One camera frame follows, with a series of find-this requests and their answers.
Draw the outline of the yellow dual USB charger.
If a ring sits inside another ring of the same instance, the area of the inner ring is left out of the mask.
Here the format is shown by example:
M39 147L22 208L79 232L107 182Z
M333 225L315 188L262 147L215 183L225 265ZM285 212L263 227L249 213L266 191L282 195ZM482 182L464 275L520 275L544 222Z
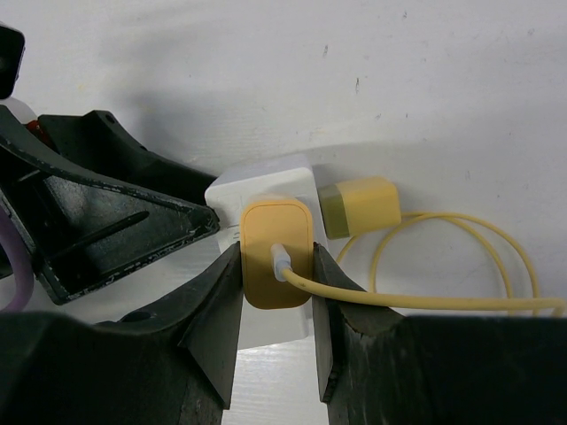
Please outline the yellow dual USB charger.
M401 223L396 186L380 176L338 182L318 189L326 236L361 236Z

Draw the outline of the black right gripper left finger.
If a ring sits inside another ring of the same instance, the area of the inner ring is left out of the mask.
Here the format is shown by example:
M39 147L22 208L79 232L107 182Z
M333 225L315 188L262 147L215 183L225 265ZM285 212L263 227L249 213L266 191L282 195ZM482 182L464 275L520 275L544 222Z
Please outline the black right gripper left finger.
M230 246L118 321L1 317L4 424L218 424L231 404L243 305Z

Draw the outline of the small yellow charger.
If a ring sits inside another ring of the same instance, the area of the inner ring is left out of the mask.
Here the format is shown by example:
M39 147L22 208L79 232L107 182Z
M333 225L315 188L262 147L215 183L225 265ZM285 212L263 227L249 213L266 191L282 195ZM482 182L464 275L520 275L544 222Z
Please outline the small yellow charger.
M284 273L313 275L314 224L308 207L293 197L267 197L249 204L240 218L245 298L261 310L304 305L310 294Z

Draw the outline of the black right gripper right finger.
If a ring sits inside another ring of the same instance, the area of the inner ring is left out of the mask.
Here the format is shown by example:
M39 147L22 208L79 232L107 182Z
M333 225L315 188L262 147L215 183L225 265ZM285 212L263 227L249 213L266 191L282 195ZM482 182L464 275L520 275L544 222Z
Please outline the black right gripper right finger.
M566 322L403 316L314 297L332 424L563 424Z

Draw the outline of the white cube socket adapter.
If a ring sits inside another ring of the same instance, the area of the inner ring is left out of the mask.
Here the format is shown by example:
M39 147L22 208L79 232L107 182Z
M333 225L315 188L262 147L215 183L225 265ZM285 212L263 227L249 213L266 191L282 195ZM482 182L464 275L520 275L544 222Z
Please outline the white cube socket adapter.
M206 204L220 219L216 240L221 252L239 241L239 220L246 206L267 196L295 197L305 204L314 219L315 241L323 246L328 239L315 183L313 168L304 154L272 158L233 166L206 189ZM311 304L280 310L260 310L243 302L238 348L300 340L309 334Z

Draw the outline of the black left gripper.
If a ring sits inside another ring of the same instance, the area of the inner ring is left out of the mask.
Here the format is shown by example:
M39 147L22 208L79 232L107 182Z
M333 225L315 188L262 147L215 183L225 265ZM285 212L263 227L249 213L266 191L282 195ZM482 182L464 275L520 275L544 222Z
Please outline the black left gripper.
M0 97L10 97L19 78L26 46L25 36L4 23L0 26Z

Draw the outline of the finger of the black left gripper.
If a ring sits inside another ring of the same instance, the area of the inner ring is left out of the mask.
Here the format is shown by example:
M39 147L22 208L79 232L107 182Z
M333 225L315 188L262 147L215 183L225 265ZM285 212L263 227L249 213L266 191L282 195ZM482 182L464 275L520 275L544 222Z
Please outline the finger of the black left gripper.
M218 232L216 213L62 157L1 111L1 206L50 299L63 305Z
M97 174L196 205L215 177L147 150L108 111L41 115L39 127L55 151Z

